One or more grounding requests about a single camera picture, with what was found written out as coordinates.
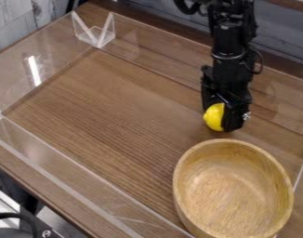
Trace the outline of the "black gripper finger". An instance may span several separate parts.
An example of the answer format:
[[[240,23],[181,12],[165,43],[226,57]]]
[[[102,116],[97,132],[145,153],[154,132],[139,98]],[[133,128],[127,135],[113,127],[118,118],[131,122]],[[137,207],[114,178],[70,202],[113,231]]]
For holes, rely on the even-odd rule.
[[[217,98],[217,94],[214,90],[206,86],[202,85],[202,100],[203,100],[203,109],[207,110],[207,108],[219,102]]]
[[[227,102],[223,106],[223,131],[233,132],[241,129],[250,114],[250,104],[246,101],[232,100]]]

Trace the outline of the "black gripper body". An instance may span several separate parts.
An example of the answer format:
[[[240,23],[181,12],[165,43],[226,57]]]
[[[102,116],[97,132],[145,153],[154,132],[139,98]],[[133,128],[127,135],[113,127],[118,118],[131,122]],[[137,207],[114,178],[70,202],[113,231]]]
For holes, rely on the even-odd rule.
[[[209,86],[219,100],[218,103],[227,103],[232,100],[253,102],[253,96],[249,90],[249,84],[253,81],[253,73],[246,69],[244,64],[236,66],[202,67],[203,77],[202,85]]]

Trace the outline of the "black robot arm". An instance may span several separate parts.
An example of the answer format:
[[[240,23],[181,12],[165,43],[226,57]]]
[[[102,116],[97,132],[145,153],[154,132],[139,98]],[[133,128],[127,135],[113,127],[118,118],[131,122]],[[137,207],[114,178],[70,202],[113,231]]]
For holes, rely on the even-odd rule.
[[[207,17],[213,64],[202,67],[202,102],[210,129],[233,132],[252,116],[250,84],[262,73],[264,59],[253,46],[258,23],[256,0],[174,0],[179,10]]]

